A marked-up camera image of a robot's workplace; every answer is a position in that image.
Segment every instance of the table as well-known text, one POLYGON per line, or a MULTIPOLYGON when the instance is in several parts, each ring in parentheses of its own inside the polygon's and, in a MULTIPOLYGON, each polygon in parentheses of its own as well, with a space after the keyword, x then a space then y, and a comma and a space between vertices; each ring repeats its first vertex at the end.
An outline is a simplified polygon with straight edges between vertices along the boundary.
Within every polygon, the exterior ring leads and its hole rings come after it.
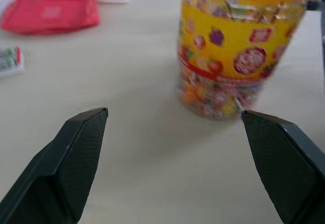
MULTIPOLYGON (((84 223, 282 223, 244 126, 212 122, 176 99, 179 0, 102 5, 98 27, 67 35, 0 31, 21 45, 22 75, 0 80, 0 198, 70 117, 110 115, 84 223)), ((323 151, 320 13, 308 12, 255 109, 296 123, 323 151)))

